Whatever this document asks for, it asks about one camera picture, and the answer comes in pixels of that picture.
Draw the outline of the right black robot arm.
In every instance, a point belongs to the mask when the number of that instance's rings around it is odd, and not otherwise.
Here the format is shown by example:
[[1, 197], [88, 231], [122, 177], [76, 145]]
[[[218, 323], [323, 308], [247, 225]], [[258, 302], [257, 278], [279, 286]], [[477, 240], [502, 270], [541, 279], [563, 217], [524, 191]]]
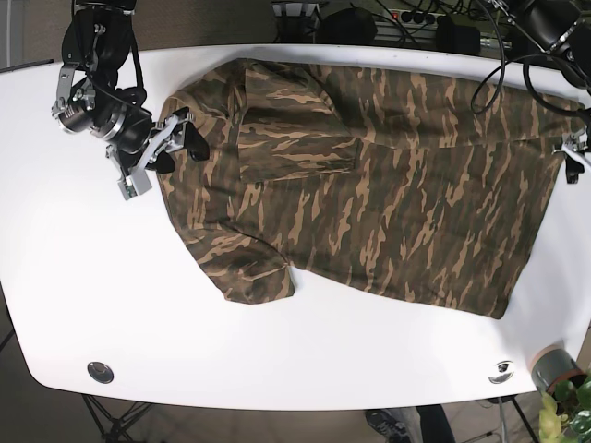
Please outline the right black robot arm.
[[132, 27], [135, 7], [133, 1], [72, 2], [52, 107], [65, 132], [88, 131], [106, 143], [105, 156], [121, 174], [124, 199], [151, 189], [150, 171], [172, 173], [174, 152], [183, 150], [195, 162], [210, 156], [187, 107], [161, 122], [144, 108], [147, 92]]

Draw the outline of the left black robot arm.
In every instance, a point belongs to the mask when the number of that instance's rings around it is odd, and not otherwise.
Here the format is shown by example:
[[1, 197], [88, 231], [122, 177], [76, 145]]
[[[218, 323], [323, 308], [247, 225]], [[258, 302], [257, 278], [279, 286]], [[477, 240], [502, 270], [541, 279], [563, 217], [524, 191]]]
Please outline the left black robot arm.
[[544, 109], [585, 124], [583, 131], [564, 136], [562, 145], [555, 149], [565, 156], [566, 181], [574, 185], [579, 175], [590, 168], [590, 160], [585, 156], [590, 151], [590, 142], [581, 140], [590, 136], [590, 109], [569, 111], [545, 101], [533, 86], [530, 66], [537, 58], [547, 59], [573, 87], [589, 91], [590, 24], [572, 1], [492, 1], [491, 4], [537, 48], [534, 54], [514, 59], [522, 63], [523, 80], [530, 96]]

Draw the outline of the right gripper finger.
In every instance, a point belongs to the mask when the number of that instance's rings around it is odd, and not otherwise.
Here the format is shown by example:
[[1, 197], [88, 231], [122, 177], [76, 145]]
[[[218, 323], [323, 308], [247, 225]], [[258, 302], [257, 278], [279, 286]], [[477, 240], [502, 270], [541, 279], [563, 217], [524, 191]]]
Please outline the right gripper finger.
[[157, 174], [171, 174], [175, 171], [175, 154], [163, 150], [154, 156], [151, 169]]
[[194, 126], [184, 126], [182, 139], [187, 156], [192, 161], [205, 162], [210, 158], [210, 146]]

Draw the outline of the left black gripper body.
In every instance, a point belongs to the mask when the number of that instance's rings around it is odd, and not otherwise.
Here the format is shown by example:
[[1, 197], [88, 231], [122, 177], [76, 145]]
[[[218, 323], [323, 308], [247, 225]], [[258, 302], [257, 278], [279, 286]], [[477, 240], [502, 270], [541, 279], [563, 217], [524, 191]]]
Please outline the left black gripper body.
[[590, 152], [589, 138], [586, 129], [562, 136], [559, 152], [563, 153], [566, 162], [566, 182], [576, 185], [580, 175], [590, 169], [590, 159], [586, 154]]

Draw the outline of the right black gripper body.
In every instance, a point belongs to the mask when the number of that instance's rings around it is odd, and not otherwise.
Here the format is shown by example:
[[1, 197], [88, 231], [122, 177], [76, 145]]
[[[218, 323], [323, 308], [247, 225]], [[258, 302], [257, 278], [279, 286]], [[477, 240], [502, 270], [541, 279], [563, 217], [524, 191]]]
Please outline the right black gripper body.
[[183, 129], [191, 121], [191, 112], [180, 109], [158, 122], [148, 131], [148, 136], [132, 153], [125, 152], [123, 145], [110, 144], [106, 148], [105, 157], [120, 173], [117, 181], [123, 198], [134, 198], [145, 194], [151, 189], [148, 170], [151, 162], [159, 152], [166, 150], [176, 152], [183, 150]]

